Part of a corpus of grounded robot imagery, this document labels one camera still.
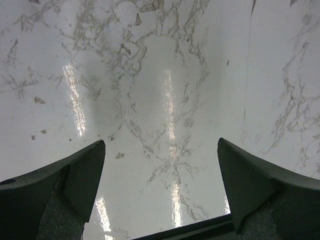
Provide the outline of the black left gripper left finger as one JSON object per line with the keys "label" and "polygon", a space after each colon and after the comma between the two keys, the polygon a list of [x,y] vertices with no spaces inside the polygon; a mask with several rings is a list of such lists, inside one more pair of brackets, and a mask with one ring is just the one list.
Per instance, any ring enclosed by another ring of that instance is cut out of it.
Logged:
{"label": "black left gripper left finger", "polygon": [[106,155],[98,140],[76,153],[0,183],[2,240],[81,240]]}

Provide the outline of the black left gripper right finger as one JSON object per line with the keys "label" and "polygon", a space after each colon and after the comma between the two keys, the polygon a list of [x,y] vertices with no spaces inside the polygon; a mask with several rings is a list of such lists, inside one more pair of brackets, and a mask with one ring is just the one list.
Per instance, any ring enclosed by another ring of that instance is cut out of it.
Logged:
{"label": "black left gripper right finger", "polygon": [[217,154],[235,233],[242,240],[318,240],[320,181],[220,138]]}

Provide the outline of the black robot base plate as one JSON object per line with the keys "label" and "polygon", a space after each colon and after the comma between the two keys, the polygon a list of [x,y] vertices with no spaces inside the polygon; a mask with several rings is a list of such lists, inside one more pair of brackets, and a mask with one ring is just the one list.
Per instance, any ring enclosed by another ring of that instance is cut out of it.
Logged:
{"label": "black robot base plate", "polygon": [[157,232],[136,240],[240,240],[231,214]]}

